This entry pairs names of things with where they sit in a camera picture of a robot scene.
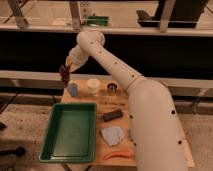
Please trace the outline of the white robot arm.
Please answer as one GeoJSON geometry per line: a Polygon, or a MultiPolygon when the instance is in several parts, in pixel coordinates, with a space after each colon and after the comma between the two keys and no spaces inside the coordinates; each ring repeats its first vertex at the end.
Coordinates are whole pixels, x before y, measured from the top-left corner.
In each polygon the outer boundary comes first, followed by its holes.
{"type": "Polygon", "coordinates": [[[168,88],[144,77],[104,48],[99,31],[81,31],[66,64],[75,71],[93,57],[127,92],[138,171],[188,171],[178,116],[168,88]]]}

